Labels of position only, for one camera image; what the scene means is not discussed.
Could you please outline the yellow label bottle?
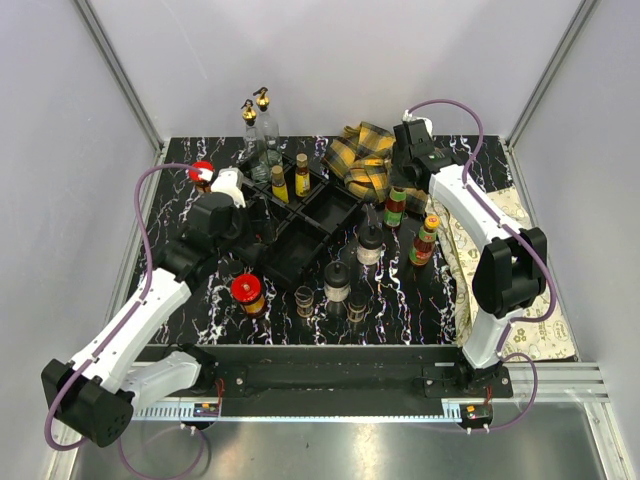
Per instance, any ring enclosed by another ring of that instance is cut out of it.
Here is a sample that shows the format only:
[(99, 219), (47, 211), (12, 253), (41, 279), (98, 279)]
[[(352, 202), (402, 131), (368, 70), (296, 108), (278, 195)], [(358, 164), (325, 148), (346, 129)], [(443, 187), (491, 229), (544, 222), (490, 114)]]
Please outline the yellow label bottle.
[(296, 155), (295, 193), (299, 198), (305, 198), (311, 192), (311, 180), (308, 157), (304, 153)]
[(271, 189), (276, 198), (285, 204), (289, 203), (288, 188), (285, 182), (284, 170), (281, 165), (274, 165), (271, 169)]

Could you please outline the black compartment organizer tray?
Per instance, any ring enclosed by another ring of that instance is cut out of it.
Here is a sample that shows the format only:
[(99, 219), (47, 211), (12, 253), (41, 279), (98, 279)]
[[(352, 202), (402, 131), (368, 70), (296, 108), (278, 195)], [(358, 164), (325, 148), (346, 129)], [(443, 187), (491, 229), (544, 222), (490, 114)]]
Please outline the black compartment organizer tray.
[(248, 266), (278, 286), (294, 291), (307, 278), (316, 260), (335, 235), (354, 224), (362, 201), (337, 182), (311, 170), (311, 193), (295, 195), (295, 161), (284, 157), (289, 201), (277, 198), (267, 183), (250, 176), (252, 161), (238, 163), (245, 175), (242, 188), (251, 233), (231, 248)]

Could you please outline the clear oil bottle gold spout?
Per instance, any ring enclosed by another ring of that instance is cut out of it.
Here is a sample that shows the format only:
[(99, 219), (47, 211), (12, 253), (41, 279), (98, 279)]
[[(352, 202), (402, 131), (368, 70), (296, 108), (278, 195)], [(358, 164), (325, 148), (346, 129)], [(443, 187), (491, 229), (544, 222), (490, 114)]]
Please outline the clear oil bottle gold spout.
[(259, 110), (258, 130), (264, 138), (268, 165), (270, 167), (281, 165), (279, 125), (269, 111), (270, 98), (268, 97), (268, 88), (260, 87), (253, 95), (256, 97), (256, 106)]

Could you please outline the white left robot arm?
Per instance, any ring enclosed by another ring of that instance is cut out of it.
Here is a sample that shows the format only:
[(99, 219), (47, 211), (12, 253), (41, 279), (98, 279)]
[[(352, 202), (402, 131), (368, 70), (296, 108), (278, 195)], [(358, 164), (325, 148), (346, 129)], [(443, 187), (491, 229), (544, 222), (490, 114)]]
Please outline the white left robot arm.
[(160, 325), (212, 274), (220, 246), (237, 239), (247, 221), (240, 188), (214, 188), (204, 194), (191, 207), (186, 230), (166, 244), (143, 286), (104, 329), (68, 362), (53, 359), (45, 366), (44, 432), (50, 447), (65, 448), (53, 438), (54, 421), (105, 447), (138, 411), (179, 390), (203, 396), (214, 388), (210, 359), (193, 350), (138, 370), (132, 365)]

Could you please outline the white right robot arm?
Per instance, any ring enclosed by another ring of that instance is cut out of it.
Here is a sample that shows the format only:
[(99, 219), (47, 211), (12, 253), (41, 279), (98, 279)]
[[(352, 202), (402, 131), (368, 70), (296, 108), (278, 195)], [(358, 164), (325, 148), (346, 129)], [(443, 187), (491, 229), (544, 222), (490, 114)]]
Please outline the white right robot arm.
[(478, 311), (451, 374), (460, 393), (476, 396), (499, 376), (513, 321), (546, 289), (547, 238), (539, 228), (525, 229), (507, 216), (479, 189), (463, 161), (437, 150), (426, 120), (405, 116), (394, 136), (401, 184), (441, 203), (480, 252), (472, 279)]

